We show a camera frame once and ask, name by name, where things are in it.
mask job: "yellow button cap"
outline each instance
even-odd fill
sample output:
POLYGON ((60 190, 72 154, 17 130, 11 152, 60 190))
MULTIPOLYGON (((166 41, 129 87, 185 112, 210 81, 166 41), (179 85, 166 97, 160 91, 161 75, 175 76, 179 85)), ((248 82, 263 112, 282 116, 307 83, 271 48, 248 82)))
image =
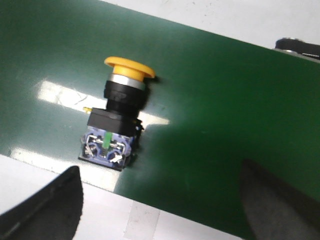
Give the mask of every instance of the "yellow button cap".
POLYGON ((144 78, 153 79, 156 75, 152 68, 123 57, 109 56, 104 60, 104 63, 113 67, 114 74, 123 75, 140 82, 143 82, 144 78))

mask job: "black plastic part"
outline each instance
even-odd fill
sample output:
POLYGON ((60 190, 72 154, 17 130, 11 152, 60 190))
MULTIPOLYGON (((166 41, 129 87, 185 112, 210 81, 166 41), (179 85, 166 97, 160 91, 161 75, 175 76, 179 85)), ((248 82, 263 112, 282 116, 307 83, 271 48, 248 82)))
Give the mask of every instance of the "black plastic part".
POLYGON ((320 240, 320 202, 251 160, 242 165, 240 194, 257 240, 320 240))
POLYGON ((110 112, 137 118, 144 106, 146 93, 135 87, 106 81, 104 97, 108 99, 106 109, 110 112))
POLYGON ((93 108, 87 125, 111 133, 134 137, 137 135, 137 127, 141 126, 141 121, 136 118, 109 112, 108 110, 93 108))
POLYGON ((275 43, 276 49, 290 50, 313 59, 320 60, 320 45, 306 43, 298 39, 283 38, 275 43))
POLYGON ((80 172, 72 166, 43 189, 0 215, 0 240, 71 240, 82 214, 80 172))

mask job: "green indicator tab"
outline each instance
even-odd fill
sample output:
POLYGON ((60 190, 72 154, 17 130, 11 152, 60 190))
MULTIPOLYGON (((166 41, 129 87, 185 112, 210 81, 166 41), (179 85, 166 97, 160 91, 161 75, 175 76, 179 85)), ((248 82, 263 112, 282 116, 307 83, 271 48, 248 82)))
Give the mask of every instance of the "green indicator tab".
POLYGON ((112 139, 112 132, 108 132, 108 131, 107 131, 107 132, 104 134, 104 139, 103 139, 103 144, 102 144, 102 147, 103 147, 104 149, 108 149, 108 148, 109 148, 111 139, 112 139))

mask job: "white surface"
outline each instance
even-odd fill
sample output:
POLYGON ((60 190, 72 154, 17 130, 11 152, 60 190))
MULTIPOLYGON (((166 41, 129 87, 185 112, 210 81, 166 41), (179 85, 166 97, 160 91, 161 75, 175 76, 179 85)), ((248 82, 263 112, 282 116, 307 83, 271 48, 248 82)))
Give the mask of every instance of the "white surface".
POLYGON ((283 37, 320 44, 319 0, 103 1, 266 48, 283 37))
MULTIPOLYGON (((0 155, 0 214, 51 182, 56 173, 0 155)), ((83 183, 74 240, 240 240, 208 226, 83 183)))

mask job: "green board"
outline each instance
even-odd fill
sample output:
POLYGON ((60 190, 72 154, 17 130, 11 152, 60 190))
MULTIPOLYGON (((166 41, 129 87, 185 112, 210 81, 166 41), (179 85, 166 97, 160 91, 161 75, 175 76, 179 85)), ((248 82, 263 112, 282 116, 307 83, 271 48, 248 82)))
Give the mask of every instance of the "green board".
POLYGON ((145 129, 115 193, 246 239, 243 159, 320 200, 318 63, 102 1, 2 0, 0 12, 1 154, 78 164, 88 115, 41 89, 102 98, 103 61, 120 56, 155 69, 143 111, 168 124, 145 129))

